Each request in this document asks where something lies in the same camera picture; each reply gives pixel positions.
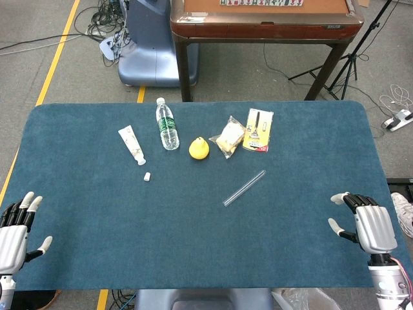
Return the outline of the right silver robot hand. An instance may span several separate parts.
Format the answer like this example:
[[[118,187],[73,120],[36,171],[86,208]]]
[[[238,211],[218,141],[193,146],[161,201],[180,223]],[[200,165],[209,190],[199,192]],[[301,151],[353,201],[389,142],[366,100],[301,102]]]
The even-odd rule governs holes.
[[[344,192],[333,195],[330,200],[336,205],[347,205],[356,224],[356,232],[348,232],[335,219],[329,218],[330,228],[339,237],[359,244],[368,254],[389,254],[397,248],[390,215],[373,198]]]

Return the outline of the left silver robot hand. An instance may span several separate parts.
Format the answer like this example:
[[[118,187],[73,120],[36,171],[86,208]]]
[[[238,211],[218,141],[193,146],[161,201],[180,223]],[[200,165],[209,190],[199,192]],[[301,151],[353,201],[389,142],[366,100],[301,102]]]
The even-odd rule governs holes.
[[[44,255],[49,249],[52,236],[47,236],[36,250],[27,251],[28,236],[42,201],[42,196],[35,196],[30,191],[22,200],[11,203],[1,213],[2,276],[16,274],[25,263]]]

